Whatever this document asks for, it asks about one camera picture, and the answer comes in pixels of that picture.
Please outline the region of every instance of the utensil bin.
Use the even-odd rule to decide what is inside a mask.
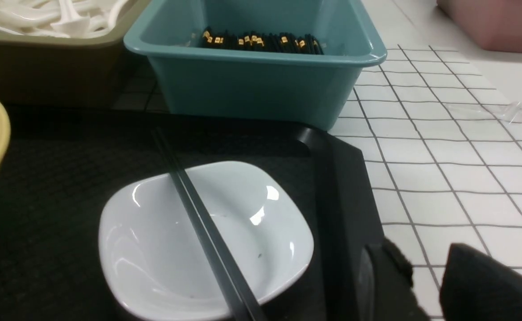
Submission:
[[[93,39],[0,34],[3,104],[108,107],[136,67],[123,37],[150,0],[131,1],[116,27]]]
[[[437,0],[481,48],[522,53],[522,0]]]
[[[312,34],[324,55],[200,47],[222,32]],[[153,0],[124,37],[148,57],[173,114],[303,122],[329,130],[363,67],[386,49],[360,0]]]

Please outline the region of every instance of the beige tray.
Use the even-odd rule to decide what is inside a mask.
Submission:
[[[131,2],[116,27],[99,38],[0,34],[0,101],[109,107],[140,61],[122,40],[150,0]]]

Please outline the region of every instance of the black chopsticks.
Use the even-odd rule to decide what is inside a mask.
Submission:
[[[236,321],[267,321],[239,266],[161,128],[155,128],[152,134],[162,158],[170,168],[173,183],[233,317]]]

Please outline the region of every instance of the square bowl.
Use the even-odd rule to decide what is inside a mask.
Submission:
[[[260,304],[308,268],[314,240],[265,171],[243,162],[187,170]],[[102,212],[99,254],[110,290],[147,321],[205,321],[230,311],[169,174],[127,185]]]

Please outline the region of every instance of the black food tray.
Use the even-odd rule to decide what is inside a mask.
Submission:
[[[124,185],[164,172],[150,130],[183,165],[243,161],[269,173],[314,236],[309,268],[263,306],[270,320],[358,320],[362,246],[383,232],[361,152],[301,124],[12,107],[0,171],[0,320],[118,320],[98,259],[100,213]]]

